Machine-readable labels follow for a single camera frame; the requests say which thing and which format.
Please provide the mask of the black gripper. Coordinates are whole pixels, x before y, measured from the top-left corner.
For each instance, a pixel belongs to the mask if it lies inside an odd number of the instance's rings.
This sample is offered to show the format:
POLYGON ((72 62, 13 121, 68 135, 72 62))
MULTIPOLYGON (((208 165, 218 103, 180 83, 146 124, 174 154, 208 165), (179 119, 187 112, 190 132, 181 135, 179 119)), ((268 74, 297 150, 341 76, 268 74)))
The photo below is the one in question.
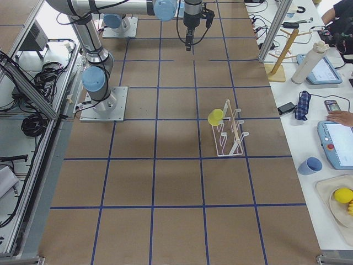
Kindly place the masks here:
POLYGON ((200 24, 202 10, 202 0, 185 0, 183 23, 187 27, 185 36, 186 51, 190 51, 193 45, 195 28, 200 24))

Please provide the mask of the person hand on pendant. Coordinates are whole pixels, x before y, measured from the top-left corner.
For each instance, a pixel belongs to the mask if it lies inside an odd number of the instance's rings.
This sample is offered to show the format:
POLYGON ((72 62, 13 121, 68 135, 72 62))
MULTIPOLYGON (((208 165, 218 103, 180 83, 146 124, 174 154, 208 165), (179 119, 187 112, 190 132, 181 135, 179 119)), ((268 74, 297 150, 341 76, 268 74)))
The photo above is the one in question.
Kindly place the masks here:
POLYGON ((327 115, 327 121, 332 121, 344 126, 353 127, 353 113, 342 110, 332 111, 327 115))

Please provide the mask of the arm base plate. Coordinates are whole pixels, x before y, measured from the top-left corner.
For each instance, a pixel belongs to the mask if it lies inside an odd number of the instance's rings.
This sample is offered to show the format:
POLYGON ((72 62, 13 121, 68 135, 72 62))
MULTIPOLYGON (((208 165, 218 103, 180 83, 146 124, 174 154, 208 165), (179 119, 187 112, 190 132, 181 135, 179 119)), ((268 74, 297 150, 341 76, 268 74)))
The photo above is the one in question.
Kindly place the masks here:
POLYGON ((135 38, 137 33, 137 17, 124 17, 112 15, 104 17, 105 28, 103 38, 105 39, 127 39, 135 38))
POLYGON ((80 112, 80 121, 82 122, 110 122, 124 121, 128 87, 111 87, 110 96, 100 102, 98 105, 93 101, 83 107, 80 112))

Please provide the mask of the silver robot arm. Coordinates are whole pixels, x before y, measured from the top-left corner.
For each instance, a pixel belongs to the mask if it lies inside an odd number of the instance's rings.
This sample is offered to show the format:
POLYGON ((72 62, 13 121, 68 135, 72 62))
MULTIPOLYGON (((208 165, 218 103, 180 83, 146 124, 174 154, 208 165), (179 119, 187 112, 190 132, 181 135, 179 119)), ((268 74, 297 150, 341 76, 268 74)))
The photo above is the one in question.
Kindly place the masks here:
POLYGON ((116 104, 109 78, 114 65, 93 22, 93 14, 142 14, 169 21, 179 16, 176 1, 49 1, 48 4, 69 18, 69 23, 86 53, 89 67, 83 72, 82 83, 91 98, 92 108, 102 110, 116 104))
POLYGON ((114 31, 127 31, 130 28, 130 21, 125 14, 104 14, 104 24, 114 31))

